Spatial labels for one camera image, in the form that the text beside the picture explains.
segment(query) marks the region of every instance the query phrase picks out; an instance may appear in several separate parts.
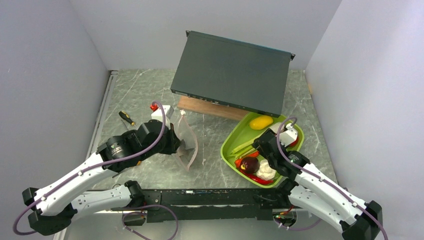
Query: marble surface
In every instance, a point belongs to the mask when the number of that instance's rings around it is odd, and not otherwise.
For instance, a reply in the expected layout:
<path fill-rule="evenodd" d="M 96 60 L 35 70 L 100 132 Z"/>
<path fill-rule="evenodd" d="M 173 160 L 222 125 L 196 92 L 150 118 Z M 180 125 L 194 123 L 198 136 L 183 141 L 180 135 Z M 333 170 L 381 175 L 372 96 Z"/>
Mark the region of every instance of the marble surface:
<path fill-rule="evenodd" d="M 153 100 L 172 105 L 177 119 L 179 95 L 171 93 L 170 86 L 175 69 L 131 69 L 120 70 L 106 119 L 101 131 L 101 141 L 121 135 L 126 131 L 118 115 L 127 112 L 131 119 L 140 124 L 151 119 L 149 106 Z M 300 152 L 308 157 L 325 175 L 336 181 L 333 165 L 312 103 L 308 85 L 302 70 L 289 70 L 283 99 L 282 114 L 296 116 L 297 124 L 305 136 Z M 144 189 L 175 188 L 256 188 L 221 160 L 220 148 L 237 121 L 187 111 L 186 117 L 197 136 L 199 151 L 187 172 L 169 155 L 156 154 L 141 165 L 128 168 L 121 174 L 105 179 L 93 189 L 110 189 L 115 184 L 135 180 Z M 136 129 L 125 122 L 129 129 Z"/>

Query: white wall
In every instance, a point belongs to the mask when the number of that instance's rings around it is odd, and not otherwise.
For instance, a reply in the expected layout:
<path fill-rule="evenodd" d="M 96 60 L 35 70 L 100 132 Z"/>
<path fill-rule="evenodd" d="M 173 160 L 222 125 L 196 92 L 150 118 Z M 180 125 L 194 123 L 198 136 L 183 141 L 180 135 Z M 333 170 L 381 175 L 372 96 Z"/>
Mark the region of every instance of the white wall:
<path fill-rule="evenodd" d="M 108 69 L 177 68 L 194 30 L 296 54 L 306 68 L 341 0 L 71 0 Z"/>
<path fill-rule="evenodd" d="M 423 1 L 343 0 L 306 68 L 337 179 L 390 240 L 424 236 L 423 24 Z"/>
<path fill-rule="evenodd" d="M 0 1 L 0 229 L 85 159 L 109 73 L 68 0 Z M 28 231 L 28 219 L 18 225 Z"/>

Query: plastic bag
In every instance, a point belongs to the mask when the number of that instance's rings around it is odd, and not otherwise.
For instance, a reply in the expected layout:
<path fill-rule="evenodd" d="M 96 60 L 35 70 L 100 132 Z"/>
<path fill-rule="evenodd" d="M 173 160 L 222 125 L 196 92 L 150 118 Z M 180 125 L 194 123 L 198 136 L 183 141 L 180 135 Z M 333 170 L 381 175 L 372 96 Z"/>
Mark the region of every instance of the plastic bag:
<path fill-rule="evenodd" d="M 198 154 L 199 143 L 196 134 L 189 126 L 189 123 L 184 117 L 184 114 L 184 110 L 181 110 L 180 118 L 175 127 L 175 134 L 178 139 L 181 140 L 181 145 L 177 149 L 176 153 L 172 155 L 185 170 L 189 171 L 190 166 L 192 165 Z"/>

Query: green tray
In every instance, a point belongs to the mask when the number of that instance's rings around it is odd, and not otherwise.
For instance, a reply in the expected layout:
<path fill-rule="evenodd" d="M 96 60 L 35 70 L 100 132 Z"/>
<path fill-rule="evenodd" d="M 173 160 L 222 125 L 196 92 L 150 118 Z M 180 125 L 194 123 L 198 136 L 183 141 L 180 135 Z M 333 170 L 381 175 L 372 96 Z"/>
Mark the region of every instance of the green tray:
<path fill-rule="evenodd" d="M 261 116 L 261 115 L 258 114 L 258 113 L 250 112 L 250 113 L 246 114 L 246 116 L 243 117 L 243 119 L 237 124 L 237 126 L 235 126 L 235 128 L 232 130 L 232 132 L 226 138 L 225 142 L 222 144 L 222 146 L 221 146 L 221 157 L 222 157 L 223 161 L 226 162 L 226 164 L 228 164 L 228 166 L 230 166 L 234 171 L 236 171 L 238 174 L 240 174 L 240 176 L 242 176 L 243 178 L 252 182 L 253 184 L 258 185 L 261 188 L 269 189 L 269 188 L 276 186 L 281 181 L 283 176 L 281 176 L 277 172 L 275 174 L 275 177 L 273 178 L 274 179 L 273 183 L 268 184 L 268 185 L 262 185 L 260 183 L 253 181 L 252 179 L 248 178 L 243 173 L 241 173 L 239 170 L 237 170 L 236 165 L 234 164 L 236 159 L 235 159 L 234 156 L 231 156 L 231 151 L 235 147 L 239 146 L 240 144 L 247 142 L 248 140 L 256 137 L 260 133 L 263 133 L 267 130 L 267 128 L 265 128 L 263 130 L 253 130 L 249 127 L 250 121 L 259 117 L 259 116 Z M 287 117 L 284 116 L 284 115 L 281 115 L 278 118 L 273 117 L 273 119 L 274 119 L 273 124 L 281 123 L 286 118 Z M 304 132 L 302 131 L 302 129 L 297 124 L 294 125 L 294 129 L 297 130 L 297 135 L 299 137 L 299 141 L 297 142 L 297 144 L 295 146 L 289 147 L 288 150 L 298 151 L 301 148 L 301 146 L 304 142 Z M 259 155 L 257 159 L 260 162 L 261 160 L 264 159 L 264 157 Z"/>

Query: wooden board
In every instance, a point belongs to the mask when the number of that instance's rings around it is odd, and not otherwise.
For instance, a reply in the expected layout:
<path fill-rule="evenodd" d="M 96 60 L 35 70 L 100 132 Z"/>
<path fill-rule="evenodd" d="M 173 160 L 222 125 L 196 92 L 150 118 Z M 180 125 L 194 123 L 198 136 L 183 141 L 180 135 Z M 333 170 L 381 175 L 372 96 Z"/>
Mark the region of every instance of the wooden board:
<path fill-rule="evenodd" d="M 176 107 L 187 111 L 208 114 L 237 121 L 240 121 L 247 113 L 249 113 L 246 110 L 213 104 L 211 102 L 186 96 L 181 96 Z"/>

